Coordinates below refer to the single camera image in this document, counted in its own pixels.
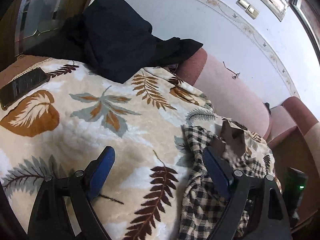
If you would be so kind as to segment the cream leaf pattern blanket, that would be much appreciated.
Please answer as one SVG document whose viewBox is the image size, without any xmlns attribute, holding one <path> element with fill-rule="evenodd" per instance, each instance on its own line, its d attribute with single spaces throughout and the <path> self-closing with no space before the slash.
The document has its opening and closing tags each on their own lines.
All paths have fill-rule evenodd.
<svg viewBox="0 0 320 240">
<path fill-rule="evenodd" d="M 83 170 L 106 146 L 116 156 L 93 207 L 112 239 L 205 239 L 226 200 L 214 190 L 202 150 L 223 124 L 244 134 L 245 150 L 222 155 L 250 177 L 274 175 L 266 141 L 219 116 L 197 88 L 163 68 L 142 68 L 123 84 L 81 62 L 25 66 L 50 79 L 1 111 L 1 183 L 27 229 L 45 176 Z"/>
</svg>

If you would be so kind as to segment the eyeglasses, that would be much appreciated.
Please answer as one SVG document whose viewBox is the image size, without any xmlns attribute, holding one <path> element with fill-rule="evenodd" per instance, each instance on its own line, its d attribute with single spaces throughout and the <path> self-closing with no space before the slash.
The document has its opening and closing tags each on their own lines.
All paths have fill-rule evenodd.
<svg viewBox="0 0 320 240">
<path fill-rule="evenodd" d="M 223 66 L 224 66 L 229 72 L 231 72 L 231 74 L 232 74 L 232 79 L 236 80 L 236 79 L 240 76 L 240 72 L 236 73 L 236 72 L 234 72 L 233 70 L 229 69 L 229 68 L 226 66 L 226 64 L 225 64 L 224 61 L 223 61 Z"/>
</svg>

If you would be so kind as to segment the small black object on cushion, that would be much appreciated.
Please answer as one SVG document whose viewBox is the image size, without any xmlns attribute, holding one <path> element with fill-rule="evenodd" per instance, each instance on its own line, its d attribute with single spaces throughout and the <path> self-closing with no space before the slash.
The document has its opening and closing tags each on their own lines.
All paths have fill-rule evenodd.
<svg viewBox="0 0 320 240">
<path fill-rule="evenodd" d="M 264 105 L 265 105 L 269 115 L 271 115 L 270 104 L 268 102 L 265 102 Z"/>
</svg>

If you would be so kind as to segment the beige wall switch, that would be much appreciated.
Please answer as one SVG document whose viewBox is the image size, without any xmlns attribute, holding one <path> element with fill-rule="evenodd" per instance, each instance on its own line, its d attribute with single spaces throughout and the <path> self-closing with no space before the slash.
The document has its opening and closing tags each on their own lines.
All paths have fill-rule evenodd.
<svg viewBox="0 0 320 240">
<path fill-rule="evenodd" d="M 246 0 L 237 0 L 236 4 L 253 20 L 259 15 L 259 11 Z"/>
</svg>

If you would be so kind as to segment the pink bolster cushion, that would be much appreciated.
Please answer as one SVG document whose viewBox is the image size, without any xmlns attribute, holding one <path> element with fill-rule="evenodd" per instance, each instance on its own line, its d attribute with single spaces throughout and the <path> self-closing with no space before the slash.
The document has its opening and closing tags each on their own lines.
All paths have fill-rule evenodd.
<svg viewBox="0 0 320 240">
<path fill-rule="evenodd" d="M 267 139 L 271 118 L 259 96 L 214 56 L 199 49 L 179 64 L 176 75 L 204 93 L 219 116 L 231 118 Z"/>
</svg>

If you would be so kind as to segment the black smartphone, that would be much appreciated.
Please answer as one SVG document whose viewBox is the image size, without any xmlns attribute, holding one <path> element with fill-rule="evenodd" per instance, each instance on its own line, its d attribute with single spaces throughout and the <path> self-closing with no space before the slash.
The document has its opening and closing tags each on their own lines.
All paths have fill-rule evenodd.
<svg viewBox="0 0 320 240">
<path fill-rule="evenodd" d="M 1 88 L 1 109 L 7 110 L 14 102 L 33 89 L 47 83 L 50 76 L 41 68 L 33 69 Z"/>
</svg>

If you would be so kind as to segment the black garment pile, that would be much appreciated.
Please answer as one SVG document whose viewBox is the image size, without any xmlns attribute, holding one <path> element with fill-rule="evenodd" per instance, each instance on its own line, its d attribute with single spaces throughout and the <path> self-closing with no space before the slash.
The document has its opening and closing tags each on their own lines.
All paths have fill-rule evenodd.
<svg viewBox="0 0 320 240">
<path fill-rule="evenodd" d="M 152 25 L 125 0 L 94 0 L 25 54 L 79 61 L 95 74 L 125 83 L 141 68 L 182 63 L 202 46 L 193 39 L 153 36 Z"/>
</svg>

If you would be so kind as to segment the wooden glass panel door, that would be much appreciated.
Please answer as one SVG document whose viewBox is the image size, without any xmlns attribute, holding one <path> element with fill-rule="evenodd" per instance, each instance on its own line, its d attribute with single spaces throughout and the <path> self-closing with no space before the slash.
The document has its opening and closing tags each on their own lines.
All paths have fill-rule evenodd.
<svg viewBox="0 0 320 240">
<path fill-rule="evenodd" d="M 1 69 L 20 55 L 49 56 L 65 21 L 89 0 L 1 0 Z"/>
</svg>

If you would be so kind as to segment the pink brown side cushion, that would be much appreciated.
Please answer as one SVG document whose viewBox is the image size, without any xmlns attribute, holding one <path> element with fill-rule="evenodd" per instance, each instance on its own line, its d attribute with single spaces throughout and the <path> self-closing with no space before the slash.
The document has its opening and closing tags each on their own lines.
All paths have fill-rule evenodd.
<svg viewBox="0 0 320 240">
<path fill-rule="evenodd" d="M 275 148 L 296 129 L 304 137 L 319 120 L 297 97 L 287 98 L 281 105 L 273 107 L 270 118 L 269 148 Z"/>
</svg>

